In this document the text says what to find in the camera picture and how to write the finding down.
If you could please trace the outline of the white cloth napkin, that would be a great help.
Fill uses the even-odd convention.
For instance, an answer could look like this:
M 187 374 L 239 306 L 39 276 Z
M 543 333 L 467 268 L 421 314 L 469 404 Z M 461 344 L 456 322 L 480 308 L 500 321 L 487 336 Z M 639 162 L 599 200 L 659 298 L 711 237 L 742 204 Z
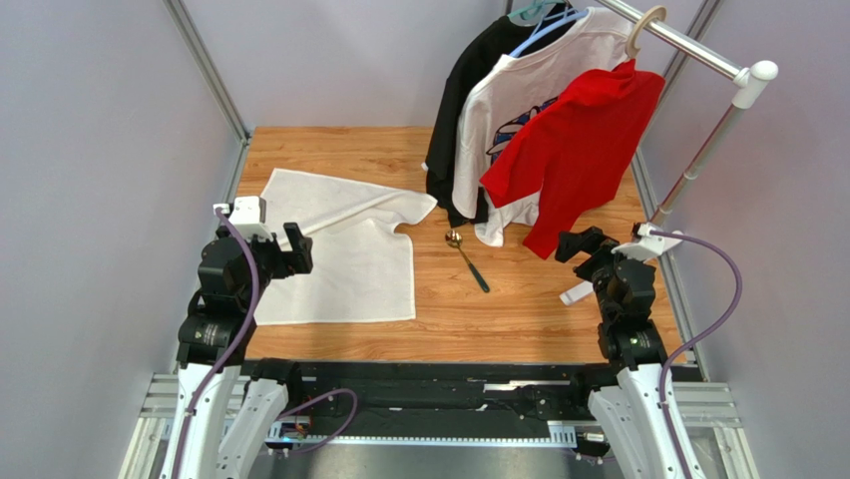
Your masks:
M 298 224 L 312 239 L 313 270 L 275 279 L 259 325 L 368 323 L 416 316 L 413 242 L 397 232 L 437 206 L 424 193 L 293 170 L 275 170 L 261 193 L 266 221 Z

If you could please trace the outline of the gold spoon green handle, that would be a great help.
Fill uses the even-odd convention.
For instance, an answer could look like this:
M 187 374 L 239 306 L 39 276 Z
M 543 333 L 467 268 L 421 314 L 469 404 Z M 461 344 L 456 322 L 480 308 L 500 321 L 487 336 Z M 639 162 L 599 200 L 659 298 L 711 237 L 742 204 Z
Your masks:
M 444 240 L 449 247 L 454 248 L 459 252 L 482 291 L 489 293 L 491 291 L 489 284 L 463 251 L 462 236 L 455 230 L 448 230 L 444 235 Z

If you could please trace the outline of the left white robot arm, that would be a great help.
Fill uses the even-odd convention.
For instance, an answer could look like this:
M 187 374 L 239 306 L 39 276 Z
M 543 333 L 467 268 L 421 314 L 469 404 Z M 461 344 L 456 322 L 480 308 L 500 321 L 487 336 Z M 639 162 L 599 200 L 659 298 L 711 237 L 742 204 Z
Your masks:
M 276 237 L 239 239 L 221 227 L 202 251 L 201 286 L 178 333 L 178 405 L 163 478 L 245 477 L 271 424 L 305 397 L 298 362 L 262 359 L 224 425 L 256 329 L 250 312 L 273 280 L 312 271 L 312 240 L 295 223 L 283 229 L 289 250 Z

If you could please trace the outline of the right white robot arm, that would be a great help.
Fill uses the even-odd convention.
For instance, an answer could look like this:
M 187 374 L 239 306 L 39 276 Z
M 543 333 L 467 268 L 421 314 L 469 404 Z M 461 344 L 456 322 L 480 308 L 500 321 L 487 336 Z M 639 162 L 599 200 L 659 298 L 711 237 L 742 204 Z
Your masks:
M 596 298 L 599 346 L 608 366 L 579 384 L 627 478 L 702 478 L 671 384 L 668 355 L 651 318 L 656 298 L 651 261 L 680 242 L 656 226 L 636 225 L 621 243 L 596 227 L 562 232 L 556 260 L 584 252 L 575 275 Z

